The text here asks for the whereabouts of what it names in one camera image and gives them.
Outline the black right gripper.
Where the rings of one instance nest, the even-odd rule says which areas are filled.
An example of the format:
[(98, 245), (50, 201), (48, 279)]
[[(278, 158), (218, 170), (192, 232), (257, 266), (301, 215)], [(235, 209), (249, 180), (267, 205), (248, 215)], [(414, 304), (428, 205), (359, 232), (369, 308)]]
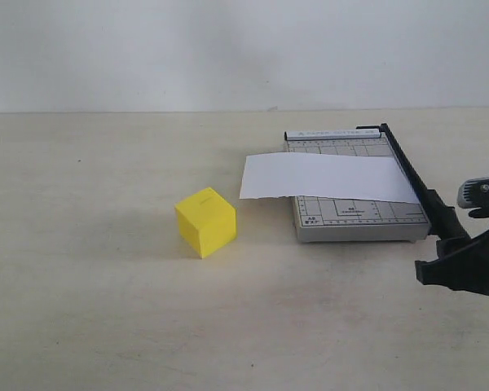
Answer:
[[(471, 211), (476, 219), (489, 218), (489, 211)], [(436, 242), (437, 258), (415, 261), (416, 279), (423, 285), (467, 290), (489, 297), (489, 229), (475, 238), (441, 239)]]

